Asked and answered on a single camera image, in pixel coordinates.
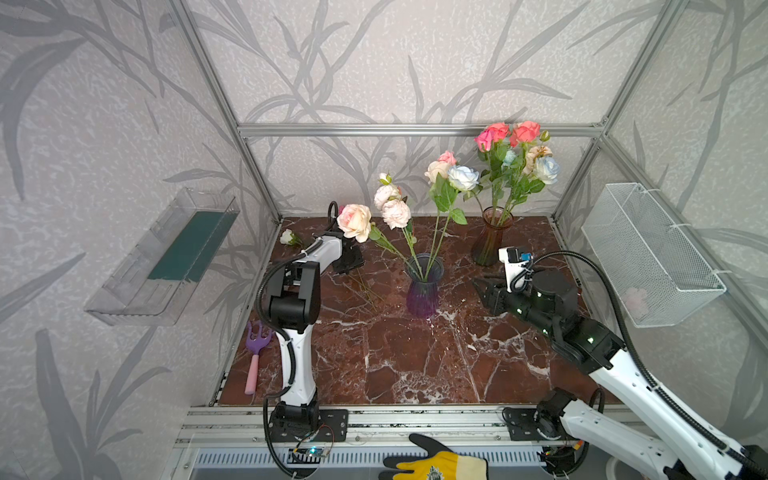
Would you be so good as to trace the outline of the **light pink artificial rose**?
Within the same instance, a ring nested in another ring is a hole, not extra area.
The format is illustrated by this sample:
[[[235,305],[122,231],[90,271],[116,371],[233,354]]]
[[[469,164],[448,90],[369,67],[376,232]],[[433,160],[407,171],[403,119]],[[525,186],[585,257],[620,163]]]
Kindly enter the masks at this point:
[[[465,165],[461,165],[452,151],[446,150],[437,160],[444,171],[443,177],[459,193],[465,201],[473,200],[478,206],[478,213],[483,211],[480,194],[485,189],[483,178],[479,171]]]

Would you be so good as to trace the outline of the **magenta artificial rose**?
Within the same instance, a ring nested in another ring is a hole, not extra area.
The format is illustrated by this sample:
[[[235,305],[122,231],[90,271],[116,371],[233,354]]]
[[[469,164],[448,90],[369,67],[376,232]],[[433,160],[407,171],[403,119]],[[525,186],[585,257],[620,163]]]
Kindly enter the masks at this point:
[[[495,193],[495,181],[500,175],[500,160],[498,157],[499,145],[503,143],[506,132],[506,124],[495,123],[489,125],[475,138],[479,155],[484,158],[485,162],[490,167],[490,173],[487,175],[487,179],[489,180],[491,186],[491,199],[493,209],[496,209],[498,206],[498,200]]]

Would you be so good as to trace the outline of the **white rose green leaves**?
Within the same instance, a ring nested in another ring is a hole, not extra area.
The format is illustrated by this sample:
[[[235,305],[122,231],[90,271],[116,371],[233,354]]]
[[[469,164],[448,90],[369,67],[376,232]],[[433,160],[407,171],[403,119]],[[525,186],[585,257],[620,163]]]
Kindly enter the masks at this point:
[[[304,241],[291,229],[285,229],[279,237],[282,245],[304,248]]]

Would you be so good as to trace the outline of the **dark red glass vase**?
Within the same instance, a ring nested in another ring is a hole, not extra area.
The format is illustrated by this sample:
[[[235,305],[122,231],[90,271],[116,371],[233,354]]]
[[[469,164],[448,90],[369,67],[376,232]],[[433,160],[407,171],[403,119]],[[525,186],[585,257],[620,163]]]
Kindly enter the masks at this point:
[[[502,207],[488,207],[483,210],[483,228],[471,249],[473,261],[480,266],[493,265],[498,260],[505,232],[513,223],[513,215]]]

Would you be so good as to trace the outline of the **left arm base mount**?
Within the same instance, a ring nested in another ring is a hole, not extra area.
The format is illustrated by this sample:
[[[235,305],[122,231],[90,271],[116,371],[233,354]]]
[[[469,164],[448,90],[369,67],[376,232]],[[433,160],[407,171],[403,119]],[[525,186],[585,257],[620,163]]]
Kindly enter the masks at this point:
[[[270,414],[265,435],[276,443],[298,442],[309,436],[314,441],[345,441],[349,426],[346,409],[318,409],[280,404]]]

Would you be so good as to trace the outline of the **purple glass vase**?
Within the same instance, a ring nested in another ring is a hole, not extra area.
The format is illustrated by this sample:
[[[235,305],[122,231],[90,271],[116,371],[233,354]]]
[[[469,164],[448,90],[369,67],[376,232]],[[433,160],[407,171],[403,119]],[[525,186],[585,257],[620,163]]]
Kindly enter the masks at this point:
[[[437,257],[430,261],[428,253],[420,253],[406,262],[405,272],[411,279],[407,311],[416,318],[432,316],[439,306],[439,283],[445,274],[442,260]]]

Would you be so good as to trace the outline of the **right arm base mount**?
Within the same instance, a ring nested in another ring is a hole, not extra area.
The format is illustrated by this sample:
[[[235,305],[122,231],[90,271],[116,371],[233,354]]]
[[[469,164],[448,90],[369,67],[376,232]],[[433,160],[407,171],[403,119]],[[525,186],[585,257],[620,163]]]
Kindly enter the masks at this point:
[[[537,409],[506,406],[501,416],[511,441],[549,440],[539,428]]]

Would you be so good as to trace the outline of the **peach cream artificial flower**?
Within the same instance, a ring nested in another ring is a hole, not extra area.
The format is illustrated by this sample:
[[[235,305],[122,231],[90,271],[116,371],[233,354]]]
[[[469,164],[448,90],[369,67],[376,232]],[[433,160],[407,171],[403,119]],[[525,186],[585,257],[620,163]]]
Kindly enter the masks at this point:
[[[551,149],[546,145],[549,140],[550,133],[547,130],[543,130],[532,140],[522,143],[522,150],[525,158],[525,164],[522,170],[524,175],[531,175],[533,173],[538,158],[552,155]]]

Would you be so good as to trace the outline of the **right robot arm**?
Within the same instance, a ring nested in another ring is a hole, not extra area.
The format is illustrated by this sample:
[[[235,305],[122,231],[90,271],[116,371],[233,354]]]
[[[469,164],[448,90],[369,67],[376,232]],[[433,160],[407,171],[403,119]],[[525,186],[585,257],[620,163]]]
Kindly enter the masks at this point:
[[[579,312],[577,288],[560,271],[535,273],[521,292],[513,291],[510,280],[475,278],[472,284],[491,314],[509,313],[535,327],[556,353],[620,399],[651,431],[644,435],[557,389],[538,405],[551,433],[593,444],[649,479],[766,478],[766,451],[739,444],[643,374],[620,337]]]

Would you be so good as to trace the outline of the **large cream pink rose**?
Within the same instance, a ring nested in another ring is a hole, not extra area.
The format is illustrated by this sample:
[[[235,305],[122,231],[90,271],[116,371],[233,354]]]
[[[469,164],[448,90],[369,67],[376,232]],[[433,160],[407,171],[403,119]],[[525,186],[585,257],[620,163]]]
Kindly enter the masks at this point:
[[[389,200],[385,202],[382,207],[382,219],[391,230],[400,229],[405,236],[408,236],[405,230],[411,220],[411,212],[405,201]],[[405,255],[394,246],[372,220],[368,206],[348,204],[342,208],[336,222],[345,238],[355,239],[358,243],[372,240],[382,249],[406,261]]]

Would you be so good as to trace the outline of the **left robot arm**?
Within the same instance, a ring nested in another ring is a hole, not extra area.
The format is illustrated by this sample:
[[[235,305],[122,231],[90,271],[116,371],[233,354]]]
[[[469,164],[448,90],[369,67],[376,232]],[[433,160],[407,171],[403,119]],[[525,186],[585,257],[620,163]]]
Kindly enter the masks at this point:
[[[312,372],[312,333],[321,301],[321,275],[327,268],[347,273],[364,264],[355,241],[328,230],[300,253],[280,259],[264,275],[257,290],[256,311],[278,336],[282,386],[268,394],[275,400],[275,427],[318,428],[320,407]]]

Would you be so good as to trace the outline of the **white blue artificial rose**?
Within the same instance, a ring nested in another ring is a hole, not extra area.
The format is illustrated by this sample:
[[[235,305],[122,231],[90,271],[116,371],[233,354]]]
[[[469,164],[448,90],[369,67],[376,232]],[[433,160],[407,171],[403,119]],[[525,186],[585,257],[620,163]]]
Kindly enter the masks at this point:
[[[507,182],[509,195],[504,206],[506,215],[511,217],[516,206],[525,203],[532,194],[555,184],[559,173],[560,166],[551,155],[522,158],[520,166],[511,167]]]

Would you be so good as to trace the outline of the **red pink artificial rose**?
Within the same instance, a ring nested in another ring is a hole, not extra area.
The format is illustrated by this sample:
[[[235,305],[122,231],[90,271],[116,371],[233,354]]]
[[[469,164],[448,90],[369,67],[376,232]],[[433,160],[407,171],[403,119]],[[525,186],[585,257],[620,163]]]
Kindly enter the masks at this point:
[[[531,153],[531,150],[536,149],[539,145],[541,126],[534,121],[523,121],[515,126],[513,134],[519,149],[520,161],[518,166],[515,167],[514,185],[507,202],[509,211],[525,202],[533,174],[535,158],[538,155],[537,152]]]

